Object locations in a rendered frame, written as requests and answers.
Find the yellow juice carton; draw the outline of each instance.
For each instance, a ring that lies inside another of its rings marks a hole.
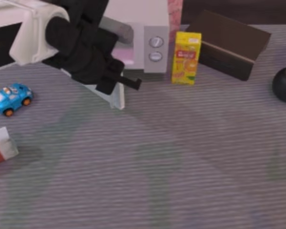
[[[172,83],[195,83],[201,38],[201,33],[177,32]]]

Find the gray wooden tabletop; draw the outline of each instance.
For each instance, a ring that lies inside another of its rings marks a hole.
[[[36,94],[0,115],[20,154],[0,164],[0,229],[286,229],[286,104],[270,91],[286,66],[286,26],[248,82],[199,66],[126,89],[126,109],[42,64],[0,71]]]

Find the robotic arm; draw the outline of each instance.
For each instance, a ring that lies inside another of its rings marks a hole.
[[[0,0],[0,69],[43,62],[107,95],[117,83],[138,90],[142,81],[121,77],[124,64],[111,55],[123,38],[112,28],[100,28],[107,4],[108,0]]]

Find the toy car wheel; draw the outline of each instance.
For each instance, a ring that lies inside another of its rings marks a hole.
[[[31,104],[31,99],[30,98],[25,98],[23,101],[22,101],[22,105],[24,106],[28,106]]]
[[[3,113],[5,116],[11,117],[14,114],[14,111],[13,109],[6,109]]]

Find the black ball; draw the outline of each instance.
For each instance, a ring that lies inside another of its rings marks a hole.
[[[286,68],[280,70],[274,77],[272,91],[279,100],[286,102]]]

